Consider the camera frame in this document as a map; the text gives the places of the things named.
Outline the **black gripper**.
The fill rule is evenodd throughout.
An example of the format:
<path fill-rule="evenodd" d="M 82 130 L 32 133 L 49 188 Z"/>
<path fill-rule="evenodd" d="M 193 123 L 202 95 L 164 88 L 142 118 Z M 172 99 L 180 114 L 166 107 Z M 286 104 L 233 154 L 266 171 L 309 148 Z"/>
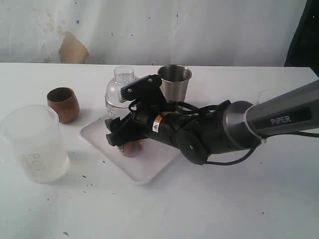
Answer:
<path fill-rule="evenodd" d="M 162 94 L 146 94 L 130 102 L 130 113 L 124 118 L 105 120 L 110 132 L 106 135 L 109 145 L 122 146 L 150 138 L 172 147 L 177 146 L 175 135 L 178 127 L 170 119 L 176 115 L 175 101 L 167 101 Z"/>

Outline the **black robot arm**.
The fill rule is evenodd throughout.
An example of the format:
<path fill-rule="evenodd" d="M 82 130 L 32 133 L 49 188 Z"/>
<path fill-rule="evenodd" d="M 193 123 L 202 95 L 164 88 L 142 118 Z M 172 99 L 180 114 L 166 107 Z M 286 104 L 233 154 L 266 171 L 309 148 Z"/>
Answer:
<path fill-rule="evenodd" d="M 209 156 L 245 150 L 250 156 L 269 137 L 290 134 L 314 137 L 319 126 L 319 83 L 314 81 L 258 105 L 224 101 L 195 107 L 168 102 L 157 75 L 120 89 L 128 101 L 124 118 L 108 119 L 111 146 L 150 138 L 177 148 L 193 164 L 208 164 Z"/>

